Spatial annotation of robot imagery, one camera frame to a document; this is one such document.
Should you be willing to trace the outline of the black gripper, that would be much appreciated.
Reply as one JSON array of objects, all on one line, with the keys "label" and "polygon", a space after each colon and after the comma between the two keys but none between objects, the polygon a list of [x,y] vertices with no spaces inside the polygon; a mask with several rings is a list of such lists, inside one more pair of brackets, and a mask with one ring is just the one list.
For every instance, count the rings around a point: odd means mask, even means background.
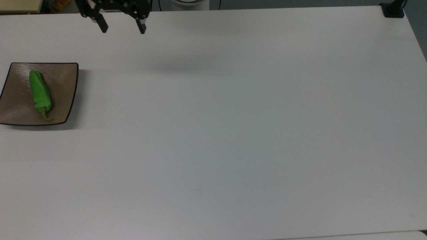
[{"label": "black gripper", "polygon": [[149,0],[92,0],[91,2],[94,4],[93,7],[91,7],[88,0],[75,1],[82,17],[90,18],[99,26],[103,33],[107,32],[108,24],[100,11],[112,10],[130,15],[135,19],[140,33],[145,34],[146,18],[148,18],[151,12]]}]

